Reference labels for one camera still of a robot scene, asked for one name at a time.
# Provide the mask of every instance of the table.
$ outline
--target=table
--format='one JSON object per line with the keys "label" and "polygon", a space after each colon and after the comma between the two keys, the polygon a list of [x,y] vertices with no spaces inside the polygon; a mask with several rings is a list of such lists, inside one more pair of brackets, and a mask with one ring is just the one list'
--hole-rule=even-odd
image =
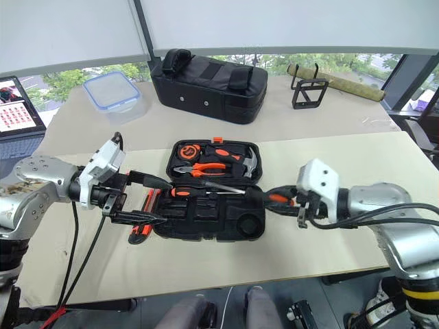
{"label": "table", "polygon": [[[340,186],[392,182],[415,202],[438,205],[439,173],[405,132],[356,134],[257,143],[262,157],[263,190],[295,184],[298,170],[320,158],[340,175]],[[93,143],[97,149],[100,145]],[[166,178],[169,149],[131,151],[121,171],[136,169]],[[61,157],[77,165],[89,154]],[[145,196],[131,187],[126,210]],[[76,273],[93,238],[100,210],[80,210]],[[217,243],[162,239],[153,234],[140,245],[127,242],[131,227],[106,222],[70,302],[92,302],[266,280],[323,276],[385,267],[371,230],[299,230],[296,219],[267,212],[265,233],[257,241]],[[73,238],[69,204],[54,204],[30,241],[19,277],[22,305],[58,299]]]}
{"label": "table", "polygon": [[399,131],[380,103],[328,88],[318,108],[294,110],[292,77],[269,77],[267,95],[256,120],[237,125],[162,105],[151,82],[137,84],[146,99],[147,114],[122,126],[111,125],[74,88],[49,126],[37,154],[78,154],[95,151],[115,131],[129,151],[164,149],[181,139],[264,142],[371,132]]}

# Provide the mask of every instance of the orange pliers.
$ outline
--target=orange pliers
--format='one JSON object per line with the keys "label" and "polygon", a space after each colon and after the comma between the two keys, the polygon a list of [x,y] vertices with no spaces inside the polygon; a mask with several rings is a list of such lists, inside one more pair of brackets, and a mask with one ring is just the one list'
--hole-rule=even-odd
{"label": "orange pliers", "polygon": [[205,173],[206,169],[225,169],[226,164],[220,162],[194,163],[190,167],[176,167],[174,171],[178,173],[190,173],[193,177],[219,176],[225,173]]}

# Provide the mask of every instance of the container lid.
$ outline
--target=container lid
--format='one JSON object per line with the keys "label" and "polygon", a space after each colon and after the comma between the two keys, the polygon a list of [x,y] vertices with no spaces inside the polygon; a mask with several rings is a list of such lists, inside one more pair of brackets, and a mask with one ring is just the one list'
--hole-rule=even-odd
{"label": "container lid", "polygon": [[100,110],[110,110],[140,97],[139,89],[118,71],[89,79],[83,87]]}

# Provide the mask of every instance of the black tool case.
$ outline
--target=black tool case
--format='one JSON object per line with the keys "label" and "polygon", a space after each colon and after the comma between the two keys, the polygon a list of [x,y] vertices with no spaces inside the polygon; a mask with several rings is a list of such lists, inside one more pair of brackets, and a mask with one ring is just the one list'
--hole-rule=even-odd
{"label": "black tool case", "polygon": [[[201,154],[192,161],[182,160],[178,152],[185,145],[199,145]],[[207,147],[226,149],[245,158],[250,156],[251,147],[257,158],[257,165],[251,178],[243,176],[242,164],[227,163],[216,155],[205,155]],[[195,162],[223,162],[225,170],[208,169],[211,173],[225,172],[226,175],[193,177],[190,173],[178,173],[174,168],[191,166]],[[253,143],[238,141],[186,140],[174,145],[166,172],[175,188],[203,188],[202,180],[232,186],[241,190],[261,189],[255,184],[262,176],[262,163],[258,147]],[[208,187],[208,191],[225,192]],[[154,226],[154,231],[164,238],[199,241],[214,239],[217,241],[245,241],[259,238],[265,230],[265,208],[262,198],[248,198],[243,195],[217,195],[212,193],[202,197],[172,197],[171,191],[163,191],[154,207],[154,213],[168,218],[166,223]]]}
{"label": "black tool case", "polygon": [[151,72],[163,105],[230,121],[252,122],[267,90],[267,71],[171,49]]}

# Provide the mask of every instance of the gray pants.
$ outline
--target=gray pants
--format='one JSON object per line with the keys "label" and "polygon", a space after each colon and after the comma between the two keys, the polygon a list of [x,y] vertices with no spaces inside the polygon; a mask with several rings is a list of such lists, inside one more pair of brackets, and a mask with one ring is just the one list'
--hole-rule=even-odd
{"label": "gray pants", "polygon": [[[155,329],[196,329],[206,306],[207,300],[202,296],[185,298],[166,313]],[[247,329],[283,328],[276,306],[261,289],[251,289],[248,293],[246,321]]]}

